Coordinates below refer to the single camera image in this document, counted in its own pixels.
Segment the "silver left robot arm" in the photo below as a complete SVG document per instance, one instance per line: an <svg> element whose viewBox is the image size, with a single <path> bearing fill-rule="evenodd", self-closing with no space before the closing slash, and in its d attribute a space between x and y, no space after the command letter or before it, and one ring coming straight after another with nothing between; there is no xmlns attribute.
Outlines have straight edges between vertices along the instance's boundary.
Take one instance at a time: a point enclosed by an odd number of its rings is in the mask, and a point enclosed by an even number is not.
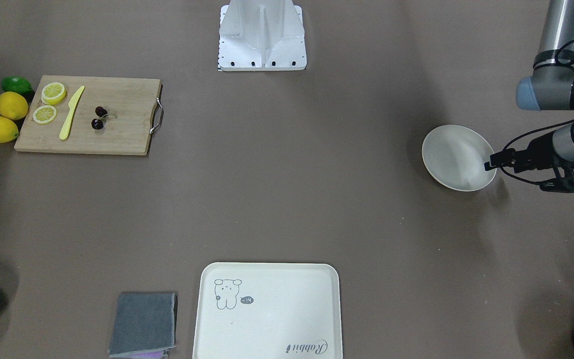
<svg viewBox="0 0 574 359"><path fill-rule="evenodd" d="M574 0L549 2L533 72L521 79L516 103L529 111L574 111ZM574 121L532 140L525 150L506 148L485 163L486 171L517 173L574 167Z"/></svg>

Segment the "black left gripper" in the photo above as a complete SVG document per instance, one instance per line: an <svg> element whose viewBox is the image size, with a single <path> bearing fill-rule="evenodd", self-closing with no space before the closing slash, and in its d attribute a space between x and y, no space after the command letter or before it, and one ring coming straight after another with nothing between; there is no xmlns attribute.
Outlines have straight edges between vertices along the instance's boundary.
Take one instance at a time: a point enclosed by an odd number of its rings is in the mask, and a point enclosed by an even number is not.
<svg viewBox="0 0 574 359"><path fill-rule="evenodd" d="M484 164L484 170L489 172L504 167L512 168L514 173L551 170L555 158L560 161L554 150L553 135L554 132L549 132L533 139L524 150L504 149L492 153Z"/></svg>

